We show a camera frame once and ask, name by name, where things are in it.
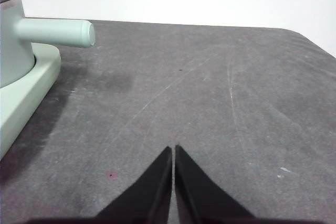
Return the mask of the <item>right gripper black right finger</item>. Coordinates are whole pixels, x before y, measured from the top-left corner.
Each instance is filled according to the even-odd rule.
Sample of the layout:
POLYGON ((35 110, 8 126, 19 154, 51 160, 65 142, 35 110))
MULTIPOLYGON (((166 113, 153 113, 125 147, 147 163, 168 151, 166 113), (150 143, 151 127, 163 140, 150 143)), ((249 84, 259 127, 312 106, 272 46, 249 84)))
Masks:
POLYGON ((181 219, 255 219, 214 183, 190 157, 175 146, 175 191, 181 219))

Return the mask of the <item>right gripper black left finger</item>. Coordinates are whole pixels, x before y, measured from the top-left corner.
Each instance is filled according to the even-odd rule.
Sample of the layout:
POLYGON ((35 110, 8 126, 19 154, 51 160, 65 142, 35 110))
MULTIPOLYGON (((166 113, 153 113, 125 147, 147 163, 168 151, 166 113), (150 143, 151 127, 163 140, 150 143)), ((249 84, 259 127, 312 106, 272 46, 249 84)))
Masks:
POLYGON ((172 193, 172 149, 166 147, 139 179, 97 219, 167 219, 172 193))

